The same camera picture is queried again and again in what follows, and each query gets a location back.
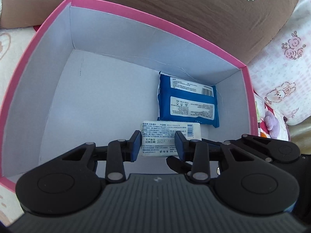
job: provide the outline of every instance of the purple plush toy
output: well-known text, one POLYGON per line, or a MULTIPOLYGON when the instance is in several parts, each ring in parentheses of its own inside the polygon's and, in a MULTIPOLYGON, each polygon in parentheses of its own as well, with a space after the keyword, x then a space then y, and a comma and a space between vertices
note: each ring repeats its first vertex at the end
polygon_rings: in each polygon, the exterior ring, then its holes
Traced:
POLYGON ((271 138, 277 139, 277 136, 280 133, 280 123, 270 110, 266 112, 265 124, 268 128, 271 138))

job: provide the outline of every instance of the screw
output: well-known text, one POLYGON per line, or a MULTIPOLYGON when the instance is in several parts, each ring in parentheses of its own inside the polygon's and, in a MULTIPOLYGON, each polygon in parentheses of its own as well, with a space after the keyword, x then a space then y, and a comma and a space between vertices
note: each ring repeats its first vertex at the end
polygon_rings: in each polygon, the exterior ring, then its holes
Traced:
POLYGON ((207 180, 208 174, 205 172, 196 172, 192 175, 192 177, 196 180, 207 180))
POLYGON ((123 174, 121 174, 119 172, 111 172, 110 174, 108 174, 107 177, 110 180, 120 180, 123 178, 123 174))

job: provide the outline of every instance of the brown fabric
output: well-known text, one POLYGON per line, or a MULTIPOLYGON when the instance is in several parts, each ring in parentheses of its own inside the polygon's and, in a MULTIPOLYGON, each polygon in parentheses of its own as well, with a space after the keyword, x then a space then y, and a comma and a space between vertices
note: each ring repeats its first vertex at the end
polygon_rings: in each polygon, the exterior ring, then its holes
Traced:
MULTIPOLYGON (((2 0, 0 26, 41 24, 63 0, 2 0)), ((248 63, 286 23, 298 0, 107 0, 175 23, 248 63)))
POLYGON ((290 141, 298 145, 302 154, 311 155, 311 117, 302 123, 288 126, 290 141))

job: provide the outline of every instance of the pink box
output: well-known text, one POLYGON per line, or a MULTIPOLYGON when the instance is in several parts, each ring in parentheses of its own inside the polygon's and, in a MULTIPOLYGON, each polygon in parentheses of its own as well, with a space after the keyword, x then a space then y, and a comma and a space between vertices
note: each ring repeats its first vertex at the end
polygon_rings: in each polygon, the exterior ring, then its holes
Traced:
MULTIPOLYGON (((40 27, 10 82, 0 114, 0 182, 14 190, 30 169, 93 141, 130 138, 158 117, 159 71, 216 85, 214 141, 258 134, 247 67, 168 21, 101 0, 65 0, 40 27)), ((126 173, 171 173, 165 158, 139 157, 126 173)), ((105 164, 97 174, 104 176, 105 164)))

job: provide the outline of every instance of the wet wipes package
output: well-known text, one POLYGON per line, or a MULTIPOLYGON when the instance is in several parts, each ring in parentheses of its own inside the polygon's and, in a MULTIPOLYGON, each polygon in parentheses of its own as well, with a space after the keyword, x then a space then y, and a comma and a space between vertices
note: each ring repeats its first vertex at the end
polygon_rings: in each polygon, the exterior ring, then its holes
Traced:
POLYGON ((215 86, 160 74, 158 90, 161 121, 197 122, 219 127, 215 86))
POLYGON ((141 125, 142 156, 177 156, 175 148, 175 132, 181 131, 187 140, 201 140, 199 123, 144 121, 141 125))

